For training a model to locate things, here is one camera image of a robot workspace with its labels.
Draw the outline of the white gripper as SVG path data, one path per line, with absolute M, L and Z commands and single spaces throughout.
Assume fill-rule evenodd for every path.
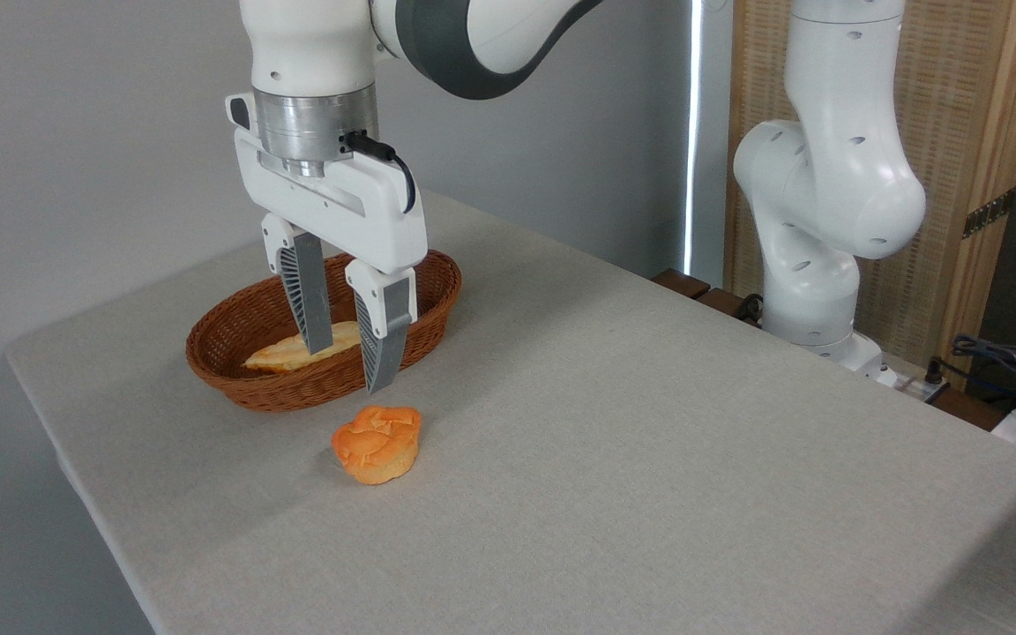
M 415 270 L 427 229 L 412 177 L 347 144 L 377 132 L 376 94 L 226 99 L 243 187 L 266 209 L 267 264 L 278 274 L 308 353 L 333 345 L 321 240 L 359 260 L 346 268 L 366 387 L 392 384 L 418 321 Z

